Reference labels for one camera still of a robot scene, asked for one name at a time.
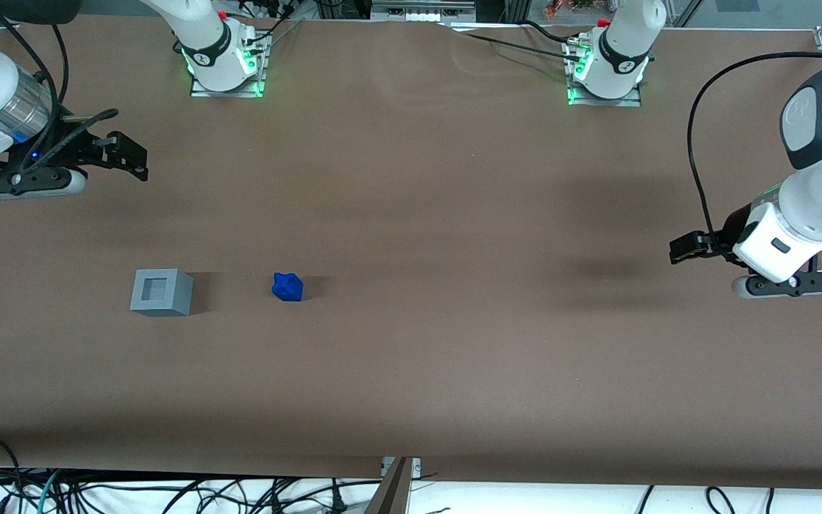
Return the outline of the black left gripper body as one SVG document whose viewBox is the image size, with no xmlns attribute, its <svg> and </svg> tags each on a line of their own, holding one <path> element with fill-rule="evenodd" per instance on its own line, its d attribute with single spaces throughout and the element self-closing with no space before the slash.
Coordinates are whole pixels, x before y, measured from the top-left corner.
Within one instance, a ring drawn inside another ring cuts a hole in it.
<svg viewBox="0 0 822 514">
<path fill-rule="evenodd" d="M 743 238 L 750 213 L 751 206 L 736 209 L 725 219 L 721 230 L 711 234 L 711 250 L 734 266 L 746 266 L 746 263 L 734 253 L 734 245 Z"/>
</svg>

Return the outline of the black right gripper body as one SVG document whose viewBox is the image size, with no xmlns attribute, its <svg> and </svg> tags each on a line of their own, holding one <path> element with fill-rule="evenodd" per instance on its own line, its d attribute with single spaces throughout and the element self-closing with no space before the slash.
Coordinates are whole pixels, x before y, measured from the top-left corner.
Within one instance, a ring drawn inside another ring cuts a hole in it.
<svg viewBox="0 0 822 514">
<path fill-rule="evenodd" d="M 94 124 L 110 118 L 108 114 L 60 114 L 49 136 L 40 133 L 10 147 L 4 157 L 4 170 L 20 172 L 39 163 L 42 167 L 72 167 L 101 159 L 103 150 L 95 144 L 98 137 L 89 133 Z"/>
</svg>

